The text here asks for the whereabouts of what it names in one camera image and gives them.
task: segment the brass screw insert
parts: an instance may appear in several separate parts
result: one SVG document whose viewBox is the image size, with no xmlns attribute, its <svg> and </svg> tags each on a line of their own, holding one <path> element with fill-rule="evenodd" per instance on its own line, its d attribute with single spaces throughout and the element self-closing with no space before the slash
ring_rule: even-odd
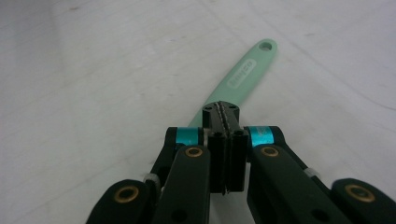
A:
<svg viewBox="0 0 396 224">
<path fill-rule="evenodd" d="M 188 157 L 200 157 L 204 152 L 198 147 L 190 147 L 186 150 Z"/>
<path fill-rule="evenodd" d="M 279 151 L 273 147 L 263 147 L 262 155 L 268 156 L 268 157 L 277 157 L 279 155 Z"/>
<path fill-rule="evenodd" d="M 129 203 L 133 201 L 139 194 L 139 188 L 136 186 L 125 186 L 117 190 L 114 195 L 114 201 L 117 203 Z"/>
<path fill-rule="evenodd" d="M 349 196 L 351 196 L 352 198 L 364 203 L 372 203 L 373 201 L 375 201 L 374 194 L 370 190 L 365 189 L 364 187 L 359 185 L 346 185 L 346 193 L 349 194 Z"/>
</svg>

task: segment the white surface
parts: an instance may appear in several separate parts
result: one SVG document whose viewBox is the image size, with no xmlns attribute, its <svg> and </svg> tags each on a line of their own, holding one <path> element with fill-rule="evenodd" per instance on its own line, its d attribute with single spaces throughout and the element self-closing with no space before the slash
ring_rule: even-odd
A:
<svg viewBox="0 0 396 224">
<path fill-rule="evenodd" d="M 279 126 L 328 187 L 355 177 L 396 199 L 395 13 L 391 0 L 1 1 L 0 222 L 84 223 L 263 38 L 278 54 L 241 125 Z M 245 197 L 212 195 L 210 223 L 253 223 Z"/>
</svg>

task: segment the blue tape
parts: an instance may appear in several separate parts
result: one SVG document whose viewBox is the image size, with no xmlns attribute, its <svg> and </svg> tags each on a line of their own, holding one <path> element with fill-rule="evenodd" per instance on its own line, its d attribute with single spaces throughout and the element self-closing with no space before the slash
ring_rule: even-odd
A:
<svg viewBox="0 0 396 224">
<path fill-rule="evenodd" d="M 198 145 L 198 128 L 177 128 L 176 143 L 186 146 Z"/>
<path fill-rule="evenodd" d="M 248 126 L 250 131 L 251 145 L 273 144 L 274 135 L 268 126 Z"/>
</svg>

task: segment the white floor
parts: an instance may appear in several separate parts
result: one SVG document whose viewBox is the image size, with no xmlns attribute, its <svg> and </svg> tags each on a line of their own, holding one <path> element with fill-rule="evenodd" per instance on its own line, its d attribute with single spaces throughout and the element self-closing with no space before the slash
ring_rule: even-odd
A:
<svg viewBox="0 0 396 224">
<path fill-rule="evenodd" d="M 321 173 L 396 199 L 396 2 L 3 0 L 0 219 L 84 223 L 113 183 L 142 180 L 263 38 L 278 53 L 241 125 L 279 126 Z M 254 223 L 212 195 L 210 223 Z"/>
</svg>

